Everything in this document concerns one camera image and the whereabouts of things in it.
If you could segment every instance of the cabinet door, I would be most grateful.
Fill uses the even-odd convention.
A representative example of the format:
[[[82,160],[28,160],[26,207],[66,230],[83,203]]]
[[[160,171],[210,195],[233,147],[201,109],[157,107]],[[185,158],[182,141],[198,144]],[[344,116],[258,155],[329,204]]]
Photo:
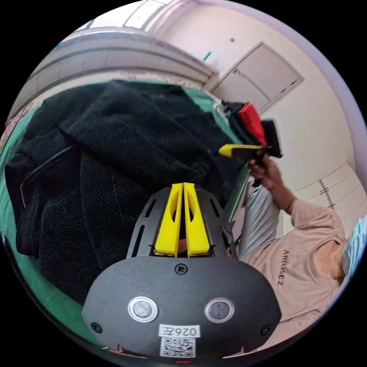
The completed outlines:
[[[367,195],[357,175],[345,164],[324,177],[333,208],[340,217],[346,238],[349,238],[358,219],[367,215]]]
[[[300,75],[278,54],[262,44],[237,68],[271,101],[295,83]]]
[[[309,186],[306,186],[298,191],[296,191],[294,194],[296,197],[302,199],[302,200],[311,200],[313,203],[317,203],[317,197],[320,196],[321,192],[323,191],[322,184],[320,181],[316,181],[315,183],[312,183]]]
[[[235,69],[213,90],[213,95],[230,102],[249,102],[257,110],[264,107],[269,100],[244,75]]]

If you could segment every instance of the white cabinet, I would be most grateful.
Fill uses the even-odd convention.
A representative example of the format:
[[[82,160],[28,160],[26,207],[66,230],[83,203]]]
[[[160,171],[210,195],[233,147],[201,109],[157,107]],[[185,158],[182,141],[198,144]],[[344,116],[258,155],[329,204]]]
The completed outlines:
[[[366,192],[348,164],[294,194],[310,203],[333,208],[343,223],[346,238],[352,235],[358,219],[367,215]],[[285,212],[280,215],[278,238],[293,229],[291,217]]]
[[[252,103],[258,111],[279,100],[302,77],[277,53],[258,45],[211,91],[220,99]]]

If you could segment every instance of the man's arm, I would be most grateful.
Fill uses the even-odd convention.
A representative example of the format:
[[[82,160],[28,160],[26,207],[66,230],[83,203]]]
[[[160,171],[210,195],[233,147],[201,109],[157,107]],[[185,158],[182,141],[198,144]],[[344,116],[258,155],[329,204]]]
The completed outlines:
[[[269,191],[273,197],[275,205],[279,209],[283,209],[287,214],[292,215],[294,203],[297,199],[293,193],[283,184],[275,185]]]
[[[285,187],[278,166],[268,155],[264,157],[263,163],[264,166],[259,167],[254,159],[251,160],[248,163],[251,175],[261,179],[261,184],[270,191],[279,209],[291,214],[296,197]]]
[[[264,166],[259,167],[255,160],[251,160],[248,163],[250,173],[261,179],[261,184],[270,191],[276,206],[292,216],[295,228],[329,227],[344,238],[343,225],[334,210],[297,199],[284,185],[277,164],[269,156],[264,157],[263,163]]]

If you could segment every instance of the face mask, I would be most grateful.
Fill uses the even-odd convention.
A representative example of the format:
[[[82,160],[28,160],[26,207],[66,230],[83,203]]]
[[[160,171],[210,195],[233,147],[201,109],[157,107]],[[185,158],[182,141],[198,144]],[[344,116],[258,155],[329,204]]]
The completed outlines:
[[[341,254],[341,266],[344,273],[350,278],[362,258],[363,251],[367,244],[367,215],[359,219],[354,227],[352,236],[349,238]]]

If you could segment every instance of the green object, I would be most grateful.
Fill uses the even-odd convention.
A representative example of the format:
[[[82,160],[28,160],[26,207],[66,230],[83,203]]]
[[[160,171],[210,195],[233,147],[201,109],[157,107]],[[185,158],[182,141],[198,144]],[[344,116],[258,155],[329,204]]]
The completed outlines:
[[[204,61],[211,55],[211,51],[209,51],[205,56],[204,56]]]
[[[138,80],[137,82],[151,83],[148,80]],[[233,141],[235,144],[240,144],[241,141],[236,137],[233,131],[225,123],[225,121],[218,115],[213,107],[214,101],[203,91],[195,88],[183,88],[186,94],[191,100],[200,107],[204,112],[211,112],[214,120],[219,128]],[[0,229],[4,236],[8,239],[9,245],[13,251],[15,261],[18,264],[19,270],[28,284],[31,291],[38,298],[40,303],[52,314],[61,324],[65,325],[68,329],[73,331],[78,336],[88,340],[96,346],[100,345],[93,334],[89,331],[84,323],[81,315],[82,305],[75,302],[58,288],[47,281],[40,273],[38,268],[38,261],[33,257],[21,255],[16,250],[16,226],[14,219],[13,207],[10,201],[8,190],[5,182],[5,166],[14,156],[23,135],[26,131],[29,121],[40,106],[27,113],[21,118],[15,125],[10,136],[4,142],[2,149],[0,150]],[[246,167],[242,170],[240,177],[237,180],[236,188],[232,193],[232,196],[225,209],[226,214],[230,217],[233,212],[233,208],[239,201],[239,194],[243,191],[245,178],[248,170]]]

